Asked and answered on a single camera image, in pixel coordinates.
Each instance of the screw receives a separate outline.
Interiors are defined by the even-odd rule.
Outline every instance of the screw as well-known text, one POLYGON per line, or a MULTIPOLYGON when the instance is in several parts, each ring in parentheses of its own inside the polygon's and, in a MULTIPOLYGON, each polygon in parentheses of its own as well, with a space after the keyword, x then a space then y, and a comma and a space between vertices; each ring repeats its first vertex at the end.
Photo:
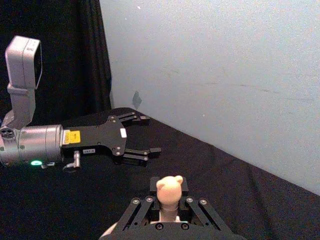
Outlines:
POLYGON ((182 224, 181 224, 181 228, 182 228, 183 230, 188 230, 188 229, 189 229, 189 225, 186 224, 186 223, 182 223, 182 224))
POLYGON ((162 224, 162 223, 157 223, 156 225, 155 225, 155 229, 157 229, 157 230, 161 230, 161 229, 163 229, 164 228, 164 225, 162 224))
POLYGON ((187 197, 187 198, 186 198, 186 201, 187 201, 188 203, 192 203, 192 202, 194 201, 194 199, 193 199, 192 197, 187 197))
POLYGON ((138 204, 138 203, 140 203, 140 200, 139 200, 138 198, 134 198, 134 199, 132 200, 132 203, 133 203, 133 204, 138 204))
POLYGON ((202 205, 206 205, 208 202, 207 202, 207 200, 205 200, 205 199, 201 199, 201 200, 200 200, 200 203, 201 203, 202 205))
POLYGON ((154 199, 153 199, 153 197, 151 197, 151 196, 149 196, 149 197, 146 198, 146 201, 147 201, 148 203, 151 203, 153 200, 154 200, 154 199))

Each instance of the teddy bear figurine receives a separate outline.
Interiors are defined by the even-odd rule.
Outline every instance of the teddy bear figurine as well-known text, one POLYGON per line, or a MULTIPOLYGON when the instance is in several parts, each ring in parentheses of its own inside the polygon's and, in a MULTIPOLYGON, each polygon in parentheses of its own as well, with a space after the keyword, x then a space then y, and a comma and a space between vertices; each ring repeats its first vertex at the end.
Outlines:
POLYGON ((156 182, 156 196, 160 202, 160 222, 175 222, 182 196, 183 177, 166 176, 156 182))

